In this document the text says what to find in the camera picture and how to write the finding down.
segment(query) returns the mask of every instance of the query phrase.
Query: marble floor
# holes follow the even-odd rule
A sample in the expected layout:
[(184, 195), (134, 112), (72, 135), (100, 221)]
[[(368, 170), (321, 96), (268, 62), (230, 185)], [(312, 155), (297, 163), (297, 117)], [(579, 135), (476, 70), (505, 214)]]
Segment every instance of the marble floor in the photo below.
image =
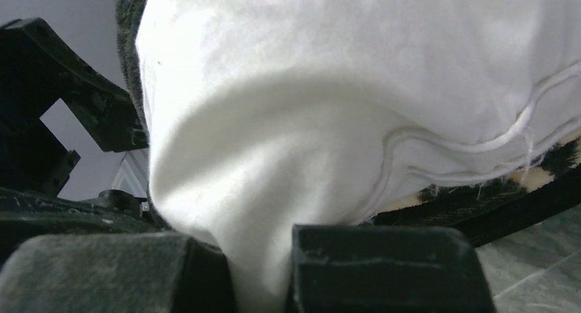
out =
[(499, 313), (581, 313), (581, 205), (477, 252)]

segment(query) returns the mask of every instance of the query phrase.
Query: gray wall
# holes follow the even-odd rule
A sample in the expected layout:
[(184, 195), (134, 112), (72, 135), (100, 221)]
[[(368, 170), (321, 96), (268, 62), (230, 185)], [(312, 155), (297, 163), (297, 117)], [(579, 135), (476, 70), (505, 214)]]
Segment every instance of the gray wall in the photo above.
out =
[[(125, 87), (115, 49), (113, 0), (0, 0), (0, 23), (35, 16), (45, 19), (97, 72)], [(62, 102), (42, 121), (67, 149), (81, 155), (60, 197), (85, 199), (111, 188), (124, 153), (102, 152)]]

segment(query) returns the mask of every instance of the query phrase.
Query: white cloth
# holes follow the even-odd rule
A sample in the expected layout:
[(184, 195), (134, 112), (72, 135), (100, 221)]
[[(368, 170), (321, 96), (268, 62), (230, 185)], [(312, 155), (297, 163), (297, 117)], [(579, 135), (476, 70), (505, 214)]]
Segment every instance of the white cloth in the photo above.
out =
[(581, 128), (581, 0), (148, 0), (150, 189), (281, 312), (291, 227), (477, 184)]

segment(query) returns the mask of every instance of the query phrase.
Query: garment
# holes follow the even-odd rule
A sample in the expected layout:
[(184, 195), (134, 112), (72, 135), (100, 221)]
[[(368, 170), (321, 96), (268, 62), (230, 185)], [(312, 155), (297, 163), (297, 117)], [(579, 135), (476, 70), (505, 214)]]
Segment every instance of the garment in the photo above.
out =
[(581, 0), (148, 0), (150, 190), (279, 312), (293, 224), (479, 184), (581, 128)]

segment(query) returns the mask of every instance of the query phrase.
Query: tile grout line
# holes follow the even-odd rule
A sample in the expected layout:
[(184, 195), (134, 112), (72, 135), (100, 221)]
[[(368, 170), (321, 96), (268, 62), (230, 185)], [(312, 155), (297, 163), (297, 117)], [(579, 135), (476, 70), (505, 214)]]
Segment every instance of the tile grout line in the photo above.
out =
[(510, 286), (510, 287), (508, 287), (507, 289), (503, 290), (503, 291), (502, 291), (501, 293), (499, 293), (498, 295), (495, 295), (495, 296), (493, 297), (493, 299), (494, 299), (494, 300), (498, 300), (498, 299), (500, 299), (500, 297), (502, 297), (504, 294), (506, 294), (506, 293), (510, 292), (511, 290), (513, 290), (513, 289), (515, 289), (516, 287), (520, 286), (521, 284), (523, 284), (523, 283), (527, 282), (528, 280), (530, 280), (530, 279), (534, 279), (535, 277), (537, 277), (537, 276), (539, 276), (539, 275), (541, 275), (541, 274), (543, 274), (543, 273), (545, 273), (545, 272), (548, 272), (548, 271), (552, 270), (553, 268), (555, 268), (555, 267), (557, 267), (557, 266), (561, 265), (562, 263), (566, 262), (567, 260), (569, 260), (569, 259), (570, 259), (570, 258), (572, 258), (573, 256), (577, 255), (578, 253), (581, 253), (581, 249), (577, 249), (577, 251), (575, 251), (574, 253), (572, 253), (572, 254), (568, 255), (567, 257), (564, 257), (564, 258), (562, 258), (562, 259), (561, 259), (561, 260), (559, 260), (557, 263), (555, 263), (555, 264), (553, 264), (553, 265), (551, 265), (551, 266), (549, 266), (549, 267), (547, 267), (547, 268), (544, 268), (544, 269), (542, 269), (542, 270), (539, 270), (539, 271), (537, 271), (537, 272), (534, 272), (534, 273), (532, 273), (532, 274), (528, 275), (527, 277), (524, 277), (524, 278), (523, 278), (521, 281), (518, 281), (516, 284), (513, 284), (512, 286)]

